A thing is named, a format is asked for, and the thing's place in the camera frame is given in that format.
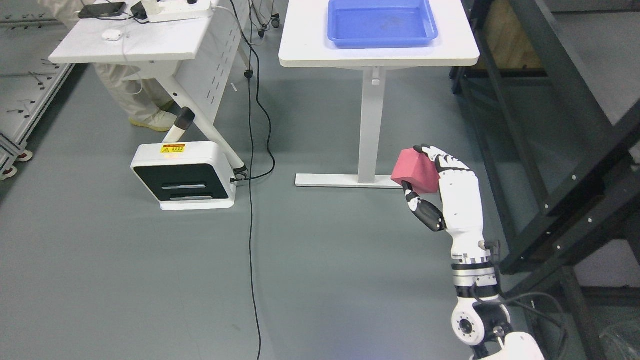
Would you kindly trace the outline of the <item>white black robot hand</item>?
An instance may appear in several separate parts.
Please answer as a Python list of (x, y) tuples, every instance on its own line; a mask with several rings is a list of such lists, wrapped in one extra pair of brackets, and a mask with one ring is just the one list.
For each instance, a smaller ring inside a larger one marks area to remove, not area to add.
[(455, 264), (489, 263), (491, 251), (486, 248), (483, 236), (482, 196), (477, 175), (464, 162), (436, 146), (415, 145), (413, 152), (434, 164), (442, 209), (422, 199), (415, 183), (402, 180), (407, 207), (432, 232), (446, 231), (451, 236), (450, 253)]

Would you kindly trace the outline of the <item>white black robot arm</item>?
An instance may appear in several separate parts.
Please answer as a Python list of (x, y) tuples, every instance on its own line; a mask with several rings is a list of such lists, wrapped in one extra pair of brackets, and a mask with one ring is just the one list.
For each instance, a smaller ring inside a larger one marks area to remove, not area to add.
[(543, 360), (535, 338), (514, 330), (506, 301), (499, 293), (494, 248), (487, 250), (488, 256), (469, 263), (455, 259), (451, 266), (457, 298), (451, 314), (455, 337), (470, 347), (471, 360)]

